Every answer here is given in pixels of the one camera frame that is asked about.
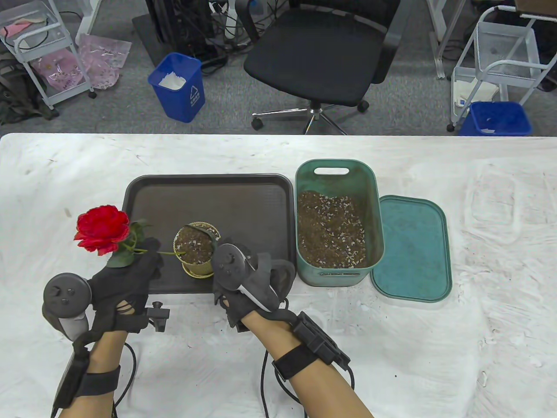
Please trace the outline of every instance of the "blue trash bin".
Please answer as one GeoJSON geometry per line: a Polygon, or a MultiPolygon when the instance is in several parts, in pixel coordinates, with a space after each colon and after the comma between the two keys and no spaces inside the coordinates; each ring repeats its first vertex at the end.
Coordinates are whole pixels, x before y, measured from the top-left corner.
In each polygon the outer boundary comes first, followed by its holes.
{"type": "Polygon", "coordinates": [[[477,101],[458,132],[462,137],[527,137],[532,125],[522,106],[513,101],[477,101]]]}
{"type": "Polygon", "coordinates": [[[201,61],[173,52],[168,54],[148,78],[164,112],[169,118],[189,123],[205,104],[201,61]],[[171,72],[185,78],[179,90],[159,86],[160,81],[171,72]]]}

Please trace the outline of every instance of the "white metal cart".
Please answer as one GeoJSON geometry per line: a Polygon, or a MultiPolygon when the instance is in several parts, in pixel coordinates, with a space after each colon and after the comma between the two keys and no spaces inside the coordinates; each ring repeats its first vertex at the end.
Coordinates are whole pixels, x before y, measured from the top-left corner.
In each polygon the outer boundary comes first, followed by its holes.
{"type": "Polygon", "coordinates": [[[548,64],[540,64],[536,35],[532,29],[536,20],[557,23],[557,18],[523,13],[520,17],[530,19],[525,27],[486,22],[486,16],[496,10],[516,12],[516,7],[491,7],[480,17],[473,36],[470,37],[453,70],[451,123],[447,125],[449,132],[453,132],[467,114],[482,83],[489,82],[498,85],[501,101],[509,100],[508,86],[526,88],[527,91],[520,100],[520,104],[523,105],[557,62],[556,54],[548,64]],[[475,47],[476,66],[474,69],[462,67],[462,61],[472,44],[475,47]],[[477,82],[466,103],[460,108],[455,101],[455,83],[457,81],[473,82],[474,79],[477,82]]]}
{"type": "Polygon", "coordinates": [[[0,12],[0,28],[4,29],[21,19],[38,21],[38,23],[33,23],[14,36],[10,36],[9,33],[7,33],[7,35],[0,36],[0,38],[6,48],[8,48],[16,59],[25,67],[29,73],[29,77],[31,77],[41,93],[45,104],[52,110],[55,104],[87,90],[89,91],[89,97],[94,99],[96,97],[96,92],[91,86],[91,81],[85,71],[83,61],[77,54],[74,42],[69,31],[64,26],[60,13],[54,4],[54,0],[48,0],[48,3],[50,8],[42,1],[35,0],[0,12]],[[29,63],[32,60],[67,47],[70,48],[77,60],[77,64],[83,75],[83,81],[74,87],[52,96],[47,96],[35,73],[31,70],[29,63]]]}

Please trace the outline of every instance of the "soil-filled bin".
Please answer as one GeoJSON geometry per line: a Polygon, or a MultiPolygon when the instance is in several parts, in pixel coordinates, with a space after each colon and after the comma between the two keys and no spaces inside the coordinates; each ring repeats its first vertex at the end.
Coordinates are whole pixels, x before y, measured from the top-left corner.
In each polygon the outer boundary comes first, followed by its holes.
{"type": "Polygon", "coordinates": [[[298,273],[311,286],[353,286],[384,252],[375,174],[356,160],[314,159],[296,172],[298,273]],[[329,170],[322,174],[319,169],[329,170]]]}

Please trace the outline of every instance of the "controller handle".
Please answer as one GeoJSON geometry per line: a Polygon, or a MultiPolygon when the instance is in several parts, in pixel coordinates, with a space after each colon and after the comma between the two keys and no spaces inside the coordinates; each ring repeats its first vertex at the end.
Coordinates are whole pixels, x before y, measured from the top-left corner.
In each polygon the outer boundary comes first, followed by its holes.
{"type": "Polygon", "coordinates": [[[85,279],[74,273],[60,273],[48,281],[42,294],[42,315],[71,341],[89,330],[85,310],[92,292],[85,279]]]}

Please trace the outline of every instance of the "white tissue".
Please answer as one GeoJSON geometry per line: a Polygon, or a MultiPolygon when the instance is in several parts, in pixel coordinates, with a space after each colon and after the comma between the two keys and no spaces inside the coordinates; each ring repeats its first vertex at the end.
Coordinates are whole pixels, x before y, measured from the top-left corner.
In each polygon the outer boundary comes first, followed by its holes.
{"type": "Polygon", "coordinates": [[[174,71],[166,74],[160,81],[159,86],[166,87],[171,90],[180,90],[185,84],[185,78],[176,75],[174,71]]]}

